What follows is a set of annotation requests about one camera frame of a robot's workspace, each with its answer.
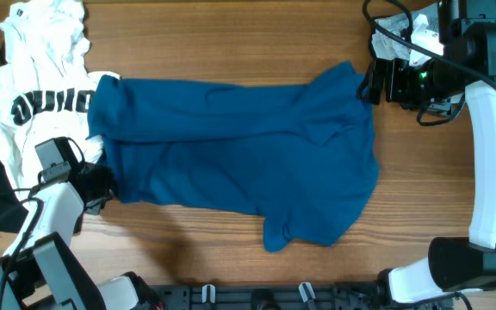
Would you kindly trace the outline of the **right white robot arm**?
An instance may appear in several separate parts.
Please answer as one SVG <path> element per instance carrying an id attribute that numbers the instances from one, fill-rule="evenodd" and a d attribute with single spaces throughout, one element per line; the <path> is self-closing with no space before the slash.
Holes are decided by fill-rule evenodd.
<path id="1" fill-rule="evenodd" d="M 406 309 L 469 292 L 496 290 L 496 3 L 441 1 L 441 53 L 419 66 L 375 59 L 357 94 L 365 102 L 396 102 L 451 121 L 468 108 L 474 137 L 474 209 L 468 235 L 437 237 L 427 255 L 382 271 L 363 292 L 374 309 Z"/>

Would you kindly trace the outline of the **teal blue polo shirt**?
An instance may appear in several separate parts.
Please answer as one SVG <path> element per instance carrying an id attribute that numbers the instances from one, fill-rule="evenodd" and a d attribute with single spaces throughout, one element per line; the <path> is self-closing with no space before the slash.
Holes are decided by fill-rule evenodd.
<path id="1" fill-rule="evenodd" d="M 333 245 L 379 176 L 373 111 L 348 62 L 307 84 L 103 76 L 88 112 L 118 199 L 263 217 L 263 245 Z"/>

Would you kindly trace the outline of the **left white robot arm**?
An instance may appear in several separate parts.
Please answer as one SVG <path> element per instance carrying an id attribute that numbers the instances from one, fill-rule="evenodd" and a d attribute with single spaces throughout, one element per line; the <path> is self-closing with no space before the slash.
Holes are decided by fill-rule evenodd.
<path id="1" fill-rule="evenodd" d="M 71 252 L 79 218 L 110 200 L 109 169 L 85 160 L 71 138 L 52 138 L 35 152 L 38 183 L 20 203 L 28 216 L 14 243 L 0 257 L 0 309 L 25 309 L 25 299 L 48 286 L 33 309 L 163 309 L 164 301 L 133 272 L 95 284 Z"/>

